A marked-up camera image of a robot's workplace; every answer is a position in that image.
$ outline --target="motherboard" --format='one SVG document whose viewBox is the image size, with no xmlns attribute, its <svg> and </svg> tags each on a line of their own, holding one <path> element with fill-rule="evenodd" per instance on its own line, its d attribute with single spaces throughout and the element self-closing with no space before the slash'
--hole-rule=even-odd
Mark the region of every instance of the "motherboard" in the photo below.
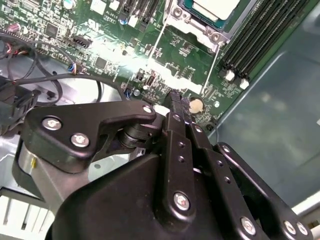
<svg viewBox="0 0 320 240">
<path fill-rule="evenodd" d="M 318 0 L 2 0 L 0 28 L 68 53 L 81 73 L 161 104 L 171 89 L 212 125 Z M 68 64 L 47 45 L 40 54 Z"/>
</svg>

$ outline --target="capacitor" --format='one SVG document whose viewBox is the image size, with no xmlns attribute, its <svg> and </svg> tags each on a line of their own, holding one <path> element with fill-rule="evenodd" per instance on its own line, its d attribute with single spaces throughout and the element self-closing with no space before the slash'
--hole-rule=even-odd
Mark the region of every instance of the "capacitor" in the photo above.
<svg viewBox="0 0 320 240">
<path fill-rule="evenodd" d="M 138 96 L 140 95 L 140 90 L 139 90 L 139 89 L 134 90 L 134 91 L 133 91 L 133 95 L 134 95 L 135 97 L 138 97 Z"/>
<path fill-rule="evenodd" d="M 63 7 L 67 10 L 74 9 L 77 5 L 76 0 L 63 0 Z"/>
<path fill-rule="evenodd" d="M 17 33 L 21 30 L 21 25 L 19 23 L 13 23 L 9 25 L 6 30 L 10 33 Z"/>
<path fill-rule="evenodd" d="M 121 25 L 127 25 L 128 24 L 128 19 L 127 18 L 124 18 L 124 19 L 119 19 L 119 23 L 121 24 Z"/>
</svg>

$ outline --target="microchip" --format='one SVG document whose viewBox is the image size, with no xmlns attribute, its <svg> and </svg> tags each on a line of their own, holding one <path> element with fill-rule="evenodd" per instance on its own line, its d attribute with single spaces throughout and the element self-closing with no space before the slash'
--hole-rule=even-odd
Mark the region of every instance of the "microchip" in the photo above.
<svg viewBox="0 0 320 240">
<path fill-rule="evenodd" d="M 107 61 L 101 57 L 98 57 L 95 61 L 95 66 L 99 69 L 105 69 Z"/>
<path fill-rule="evenodd" d="M 55 38 L 58 34 L 58 28 L 48 22 L 45 28 L 45 34 L 49 37 Z"/>
</svg>

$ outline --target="black cable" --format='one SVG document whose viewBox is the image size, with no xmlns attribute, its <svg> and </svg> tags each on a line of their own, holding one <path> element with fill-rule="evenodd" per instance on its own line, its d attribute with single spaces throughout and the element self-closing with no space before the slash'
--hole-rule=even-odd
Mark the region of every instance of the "black cable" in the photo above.
<svg viewBox="0 0 320 240">
<path fill-rule="evenodd" d="M 31 44 L 29 44 L 26 40 L 23 40 L 19 37 L 16 37 L 16 36 L 12 36 L 12 35 L 9 35 L 7 33 L 3 33 L 3 32 L 0 32 L 0 38 L 5 38 L 5 39 L 10 39 L 10 40 L 14 40 L 14 41 L 17 41 L 17 42 L 20 42 L 22 43 L 23 45 L 27 46 L 28 48 L 32 49 L 33 51 L 33 62 L 31 64 L 31 67 L 30 69 L 28 70 L 28 72 L 25 74 L 24 77 L 22 77 L 23 79 L 24 78 L 27 78 L 30 76 L 30 74 L 34 71 L 34 69 L 36 68 L 36 64 L 37 64 L 37 61 L 36 59 L 38 58 L 38 54 L 37 54 L 37 50 L 34 46 L 32 46 Z M 18 50 L 19 48 L 21 48 L 21 45 L 18 46 L 18 47 L 13 47 L 11 52 L 10 53 L 7 53 L 5 56 L 8 56 L 8 58 L 11 58 L 11 56 L 13 55 L 13 53 Z"/>
<path fill-rule="evenodd" d="M 96 99 L 96 103 L 100 103 L 101 99 L 102 99 L 102 86 L 101 86 L 101 82 L 99 81 L 95 81 L 96 85 L 98 86 L 98 98 Z"/>
<path fill-rule="evenodd" d="M 55 50 L 57 50 L 58 52 L 60 52 L 62 55 L 64 55 L 68 60 L 69 62 L 71 62 L 72 64 L 75 63 L 75 61 L 71 58 L 71 56 L 69 54 L 67 54 L 65 51 L 61 50 L 59 47 L 51 44 L 51 43 L 48 43 L 48 42 L 45 42 L 45 41 L 28 41 L 28 44 L 42 44 L 42 45 L 47 45 Z"/>
<path fill-rule="evenodd" d="M 215 123 L 213 123 L 212 125 L 213 125 L 213 129 L 215 130 L 215 144 L 214 145 L 216 145 L 219 141 L 219 132 L 218 132 L 217 125 Z"/>
<path fill-rule="evenodd" d="M 36 63 L 36 66 L 39 68 L 39 70 L 47 77 L 49 76 L 54 76 L 52 75 L 50 72 L 48 72 L 44 66 L 41 64 L 41 62 L 38 60 L 37 63 Z M 36 103 L 36 105 L 38 107 L 50 107 L 50 106 L 53 106 L 55 105 L 57 102 L 60 101 L 60 99 L 62 98 L 63 96 L 63 89 L 62 89 L 62 86 L 60 84 L 60 82 L 58 82 L 58 80 L 52 80 L 51 83 L 54 85 L 56 91 L 57 91 L 57 94 L 58 94 L 58 98 L 54 101 L 50 101 L 50 102 L 41 102 L 41 101 L 38 101 Z"/>
<path fill-rule="evenodd" d="M 91 76 L 91 75 L 84 75 L 84 74 L 74 75 L 71 73 L 67 73 L 67 74 L 59 74 L 59 75 L 55 75 L 55 76 L 17 79 L 16 84 L 18 84 L 18 85 L 36 84 L 36 83 L 43 83 L 43 82 L 52 81 L 52 80 L 59 80 L 59 79 L 88 79 L 88 80 L 94 80 L 97 82 L 101 82 L 103 84 L 106 84 L 106 85 L 116 89 L 123 101 L 127 100 L 124 92 L 122 91 L 122 89 L 120 88 L 120 86 L 117 83 L 112 82 L 112 80 L 110 78 L 106 79 L 101 76 Z"/>
</svg>

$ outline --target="screw hole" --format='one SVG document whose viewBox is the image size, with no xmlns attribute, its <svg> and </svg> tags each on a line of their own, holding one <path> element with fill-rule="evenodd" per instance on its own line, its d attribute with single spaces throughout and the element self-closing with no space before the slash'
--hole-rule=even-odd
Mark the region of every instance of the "screw hole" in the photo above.
<svg viewBox="0 0 320 240">
<path fill-rule="evenodd" d="M 186 146 L 186 145 L 185 145 L 182 141 L 181 141 L 181 142 L 179 142 L 179 147 L 180 147 L 180 148 L 182 148 L 182 149 L 183 149 L 185 146 Z"/>
<path fill-rule="evenodd" d="M 173 118 L 175 119 L 175 120 L 177 120 L 178 122 L 181 122 L 181 119 L 180 119 L 180 117 L 178 116 L 178 115 L 173 115 Z"/>
<path fill-rule="evenodd" d="M 185 158 L 183 156 L 179 156 L 178 160 L 180 163 L 184 163 L 185 162 Z"/>
<path fill-rule="evenodd" d="M 224 177 L 224 180 L 227 184 L 230 184 L 231 183 L 231 180 L 230 178 L 228 178 L 227 176 Z"/>
<path fill-rule="evenodd" d="M 152 113 L 152 109 L 151 109 L 149 106 L 144 105 L 144 106 L 143 106 L 143 110 L 144 110 L 145 112 L 147 112 L 148 114 Z"/>
</svg>

